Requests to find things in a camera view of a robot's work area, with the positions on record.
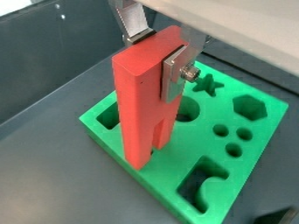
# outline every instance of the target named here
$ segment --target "star-shaped hole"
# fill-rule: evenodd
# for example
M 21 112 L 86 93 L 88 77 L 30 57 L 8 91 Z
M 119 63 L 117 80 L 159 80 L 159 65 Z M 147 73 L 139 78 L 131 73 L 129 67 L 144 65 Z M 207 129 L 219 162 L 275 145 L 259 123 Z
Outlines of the star-shaped hole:
M 196 86 L 192 88 L 193 92 L 205 91 L 211 97 L 216 96 L 216 88 L 223 88 L 224 84 L 213 80 L 212 75 L 208 73 L 204 78 L 196 80 Z

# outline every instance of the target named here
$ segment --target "green shape sorter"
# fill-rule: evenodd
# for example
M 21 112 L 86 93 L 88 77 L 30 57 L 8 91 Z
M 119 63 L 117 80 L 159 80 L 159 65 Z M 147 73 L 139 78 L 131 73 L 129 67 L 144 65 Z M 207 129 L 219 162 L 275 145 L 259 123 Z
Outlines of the green shape sorter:
M 220 224 L 287 110 L 287 104 L 196 62 L 172 138 L 136 171 L 124 159 L 117 98 L 78 118 L 88 134 L 183 223 Z

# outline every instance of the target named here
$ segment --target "circular hole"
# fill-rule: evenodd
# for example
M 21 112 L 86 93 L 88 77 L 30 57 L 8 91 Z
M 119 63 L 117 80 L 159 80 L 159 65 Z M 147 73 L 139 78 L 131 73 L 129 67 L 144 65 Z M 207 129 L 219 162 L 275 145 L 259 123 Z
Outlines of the circular hole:
M 223 124 L 216 124 L 212 128 L 212 131 L 219 137 L 225 137 L 229 133 L 227 126 Z
M 237 137 L 245 141 L 252 139 L 252 133 L 248 129 L 245 128 L 239 128 L 237 129 Z
M 181 104 L 179 107 L 175 120 L 181 123 L 193 121 L 200 114 L 199 103 L 188 96 L 181 97 Z
M 235 143 L 227 144 L 225 151 L 233 158 L 239 158 L 241 156 L 241 149 Z

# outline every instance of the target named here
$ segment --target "white panel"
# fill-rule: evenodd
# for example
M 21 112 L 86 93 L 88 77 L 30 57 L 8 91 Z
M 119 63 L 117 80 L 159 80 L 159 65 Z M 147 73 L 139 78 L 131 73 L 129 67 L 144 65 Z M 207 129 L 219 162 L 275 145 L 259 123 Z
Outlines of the white panel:
M 297 0 L 136 0 L 299 76 Z

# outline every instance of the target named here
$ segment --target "metal clamp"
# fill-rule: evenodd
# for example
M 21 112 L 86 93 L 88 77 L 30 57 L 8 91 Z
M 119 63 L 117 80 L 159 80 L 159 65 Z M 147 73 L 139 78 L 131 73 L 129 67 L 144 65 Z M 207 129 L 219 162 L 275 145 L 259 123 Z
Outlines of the metal clamp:
M 200 70 L 193 62 L 207 40 L 211 42 L 203 32 L 185 24 L 181 25 L 181 39 L 188 45 L 183 45 L 163 61 L 161 100 L 167 103 L 183 92 L 184 82 L 195 82 L 197 79 Z
M 125 46 L 131 46 L 155 34 L 145 21 L 143 5 L 132 0 L 108 0 L 121 32 Z

